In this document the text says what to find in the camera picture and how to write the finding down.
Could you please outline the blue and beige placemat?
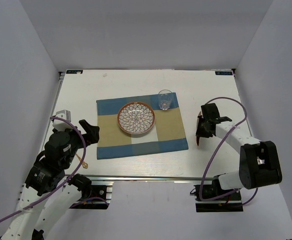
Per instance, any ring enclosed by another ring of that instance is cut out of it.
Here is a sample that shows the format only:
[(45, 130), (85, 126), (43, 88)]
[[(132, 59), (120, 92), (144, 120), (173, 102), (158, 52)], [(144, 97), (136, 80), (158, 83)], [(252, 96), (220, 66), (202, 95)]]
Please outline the blue and beige placemat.
[[(155, 113), (154, 126), (143, 134), (128, 134), (117, 122), (120, 109), (132, 102), (149, 105)], [(97, 100), (99, 160), (183, 151), (189, 148), (176, 93), (168, 110), (159, 108), (157, 94)]]

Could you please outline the clear drinking glass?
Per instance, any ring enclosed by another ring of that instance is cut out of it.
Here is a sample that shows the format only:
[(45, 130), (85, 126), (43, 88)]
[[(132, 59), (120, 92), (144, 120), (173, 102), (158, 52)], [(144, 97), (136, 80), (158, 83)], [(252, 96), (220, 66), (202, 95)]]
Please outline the clear drinking glass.
[(161, 110), (168, 110), (173, 101), (173, 93), (168, 89), (163, 89), (158, 93), (158, 106)]

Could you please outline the floral ceramic plate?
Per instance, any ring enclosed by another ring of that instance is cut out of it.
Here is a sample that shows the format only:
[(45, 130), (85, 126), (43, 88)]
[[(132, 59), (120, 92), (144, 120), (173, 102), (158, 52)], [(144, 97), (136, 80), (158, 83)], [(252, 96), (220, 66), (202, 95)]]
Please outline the floral ceramic plate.
[(122, 131), (131, 135), (147, 133), (155, 124), (154, 110), (144, 102), (129, 102), (117, 114), (117, 123)]

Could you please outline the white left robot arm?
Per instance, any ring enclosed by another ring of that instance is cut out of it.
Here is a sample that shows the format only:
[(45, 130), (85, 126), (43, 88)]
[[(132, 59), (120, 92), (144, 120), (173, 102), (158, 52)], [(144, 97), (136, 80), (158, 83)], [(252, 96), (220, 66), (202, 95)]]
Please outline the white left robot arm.
[(1, 240), (43, 240), (66, 210), (91, 196), (91, 180), (76, 170), (66, 177), (65, 170), (79, 149), (98, 143), (100, 128), (83, 119), (81, 134), (68, 120), (55, 116), (52, 122), (53, 133), (25, 180), (16, 212), (7, 216), (12, 222)]

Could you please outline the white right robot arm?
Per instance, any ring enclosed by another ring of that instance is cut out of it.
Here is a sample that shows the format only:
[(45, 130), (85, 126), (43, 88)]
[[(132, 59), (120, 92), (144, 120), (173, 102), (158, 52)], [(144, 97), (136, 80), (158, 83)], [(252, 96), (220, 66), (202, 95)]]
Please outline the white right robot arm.
[(272, 141), (261, 141), (242, 131), (227, 116), (221, 116), (215, 103), (201, 106), (197, 117), (196, 142), (219, 138), (239, 154), (238, 170), (219, 174), (211, 182), (210, 200), (222, 200), (240, 189), (257, 189), (283, 180), (279, 155)]

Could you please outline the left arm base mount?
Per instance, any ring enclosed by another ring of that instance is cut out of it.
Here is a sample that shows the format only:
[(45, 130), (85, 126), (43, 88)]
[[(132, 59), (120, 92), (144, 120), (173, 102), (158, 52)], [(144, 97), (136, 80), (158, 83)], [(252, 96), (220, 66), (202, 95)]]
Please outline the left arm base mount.
[(89, 190), (83, 193), (70, 209), (107, 210), (112, 199), (113, 182), (93, 181)]

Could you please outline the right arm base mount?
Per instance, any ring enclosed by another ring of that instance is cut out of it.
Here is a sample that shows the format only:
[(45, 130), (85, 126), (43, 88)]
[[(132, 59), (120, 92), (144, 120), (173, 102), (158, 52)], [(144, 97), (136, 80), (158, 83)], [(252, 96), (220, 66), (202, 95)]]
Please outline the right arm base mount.
[(195, 208), (197, 213), (231, 213), (243, 212), (242, 196), (240, 192), (215, 199), (213, 201), (202, 201), (199, 195), (200, 185), (194, 185), (190, 195), (195, 197)]

